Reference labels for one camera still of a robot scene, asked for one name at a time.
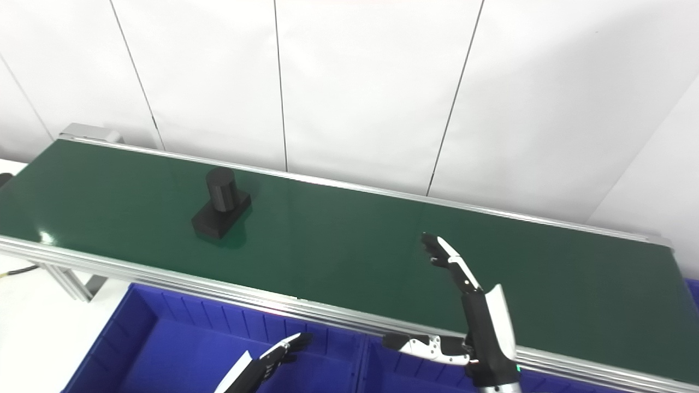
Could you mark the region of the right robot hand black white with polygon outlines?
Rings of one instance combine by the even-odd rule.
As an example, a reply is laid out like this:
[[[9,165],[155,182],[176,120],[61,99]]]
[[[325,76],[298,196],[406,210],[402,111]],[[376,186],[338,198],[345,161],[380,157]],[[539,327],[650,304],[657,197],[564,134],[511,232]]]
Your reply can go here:
[[[514,329],[501,284],[485,291],[461,254],[442,237],[422,233],[432,265],[447,269],[461,294],[469,331],[464,337],[389,333],[389,350],[440,364],[462,366],[479,392],[521,392]]]

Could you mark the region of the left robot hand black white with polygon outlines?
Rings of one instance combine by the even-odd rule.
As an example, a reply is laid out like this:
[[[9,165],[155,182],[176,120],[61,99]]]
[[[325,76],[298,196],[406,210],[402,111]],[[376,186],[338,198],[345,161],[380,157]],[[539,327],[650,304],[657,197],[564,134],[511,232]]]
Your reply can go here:
[[[214,391],[256,392],[281,364],[295,362],[296,353],[305,350],[312,343],[312,339],[312,333],[302,332],[283,338],[257,358],[249,351],[244,352]]]

